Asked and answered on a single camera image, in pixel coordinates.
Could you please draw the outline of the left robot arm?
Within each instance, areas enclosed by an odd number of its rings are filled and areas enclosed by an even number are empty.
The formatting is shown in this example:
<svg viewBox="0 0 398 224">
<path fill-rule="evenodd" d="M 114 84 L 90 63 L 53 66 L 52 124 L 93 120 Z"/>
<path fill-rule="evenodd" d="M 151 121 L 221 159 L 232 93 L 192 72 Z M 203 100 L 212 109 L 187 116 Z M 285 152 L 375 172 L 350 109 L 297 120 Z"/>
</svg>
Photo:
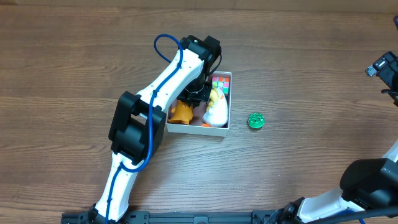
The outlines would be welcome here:
<svg viewBox="0 0 398 224">
<path fill-rule="evenodd" d="M 164 135 L 167 112 L 175 100 L 192 107 L 210 98 L 206 78 L 221 60 L 219 40 L 193 35 L 177 40 L 177 53 L 168 67 L 136 94 L 119 98 L 109 130 L 112 164 L 103 195 L 88 212 L 88 223 L 119 223 L 129 207 L 137 175 L 149 163 Z"/>
</svg>

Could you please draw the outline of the white box pink interior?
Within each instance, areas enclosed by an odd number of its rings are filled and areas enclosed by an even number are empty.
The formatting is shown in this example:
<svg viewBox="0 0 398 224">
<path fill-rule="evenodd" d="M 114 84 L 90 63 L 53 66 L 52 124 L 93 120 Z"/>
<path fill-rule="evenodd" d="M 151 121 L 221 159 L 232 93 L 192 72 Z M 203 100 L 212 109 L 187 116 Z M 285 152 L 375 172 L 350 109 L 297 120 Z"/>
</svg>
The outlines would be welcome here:
<svg viewBox="0 0 398 224">
<path fill-rule="evenodd" d="M 228 114 L 228 122 L 222 127 L 222 128 L 213 128 L 207 126 L 203 121 L 202 121 L 202 116 L 206 112 L 206 107 L 207 103 L 201 102 L 199 106 L 197 107 L 192 107 L 193 108 L 193 119 L 191 120 L 189 125 L 186 124 L 173 124 L 169 123 L 168 119 L 172 117 L 171 114 L 171 109 L 176 107 L 177 101 L 175 100 L 167 113 L 167 121 L 166 121 L 166 126 L 169 132 L 171 133 L 186 133 L 186 134 L 200 134 L 200 135 L 207 135 L 207 136 L 221 136 L 224 137 L 226 136 L 228 129 L 229 129 L 229 119 L 230 119 L 230 112 L 231 112 L 231 76 L 232 73 L 230 72 L 220 72 L 220 71 L 215 71 L 212 75 L 210 75 L 207 78 L 207 83 L 210 84 L 211 90 L 213 88 L 211 84 L 211 79 L 212 77 L 228 77 L 229 78 L 229 95 L 226 96 L 226 100 L 228 103 L 228 109 L 229 109 L 229 114 Z"/>
</svg>

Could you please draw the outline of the multicoloured puzzle cube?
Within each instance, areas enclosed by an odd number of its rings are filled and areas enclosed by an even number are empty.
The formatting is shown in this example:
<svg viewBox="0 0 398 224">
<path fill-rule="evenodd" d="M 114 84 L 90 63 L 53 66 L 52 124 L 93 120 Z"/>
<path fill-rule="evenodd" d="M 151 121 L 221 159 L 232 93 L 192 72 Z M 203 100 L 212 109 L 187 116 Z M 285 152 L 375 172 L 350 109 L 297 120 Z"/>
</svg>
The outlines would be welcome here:
<svg viewBox="0 0 398 224">
<path fill-rule="evenodd" d="M 228 77 L 212 77 L 211 84 L 213 88 L 220 89 L 226 96 L 229 95 L 229 78 Z"/>
</svg>

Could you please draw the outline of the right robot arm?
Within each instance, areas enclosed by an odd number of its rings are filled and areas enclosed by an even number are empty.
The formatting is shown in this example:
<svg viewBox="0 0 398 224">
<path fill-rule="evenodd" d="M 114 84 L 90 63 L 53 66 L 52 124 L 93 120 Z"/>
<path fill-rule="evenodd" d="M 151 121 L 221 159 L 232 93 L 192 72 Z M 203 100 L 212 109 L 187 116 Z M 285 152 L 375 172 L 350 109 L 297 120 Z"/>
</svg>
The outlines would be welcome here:
<svg viewBox="0 0 398 224">
<path fill-rule="evenodd" d="M 275 211 L 268 223 L 342 223 L 397 216 L 397 144 L 380 158 L 352 162 L 339 187 Z"/>
</svg>

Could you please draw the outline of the orange dinosaur toy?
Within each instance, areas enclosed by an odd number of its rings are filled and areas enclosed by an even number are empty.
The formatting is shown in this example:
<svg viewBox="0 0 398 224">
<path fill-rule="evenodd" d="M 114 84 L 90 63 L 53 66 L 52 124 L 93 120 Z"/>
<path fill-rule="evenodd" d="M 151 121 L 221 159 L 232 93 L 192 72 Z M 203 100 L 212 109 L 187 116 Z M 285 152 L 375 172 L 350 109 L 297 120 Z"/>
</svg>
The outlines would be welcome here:
<svg viewBox="0 0 398 224">
<path fill-rule="evenodd" d="M 189 125 L 193 119 L 193 108 L 188 103 L 178 100 L 176 107 L 171 109 L 169 123 Z"/>
</svg>

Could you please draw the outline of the white plush duck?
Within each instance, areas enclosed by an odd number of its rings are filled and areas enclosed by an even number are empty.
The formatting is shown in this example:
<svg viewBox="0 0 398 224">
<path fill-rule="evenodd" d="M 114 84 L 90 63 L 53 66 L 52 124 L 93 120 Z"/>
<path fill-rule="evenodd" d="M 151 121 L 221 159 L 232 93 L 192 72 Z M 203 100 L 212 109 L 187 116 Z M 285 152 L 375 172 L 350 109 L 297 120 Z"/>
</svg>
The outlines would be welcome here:
<svg viewBox="0 0 398 224">
<path fill-rule="evenodd" d="M 209 127 L 222 128 L 228 122 L 228 103 L 220 88 L 212 88 L 202 121 Z"/>
</svg>

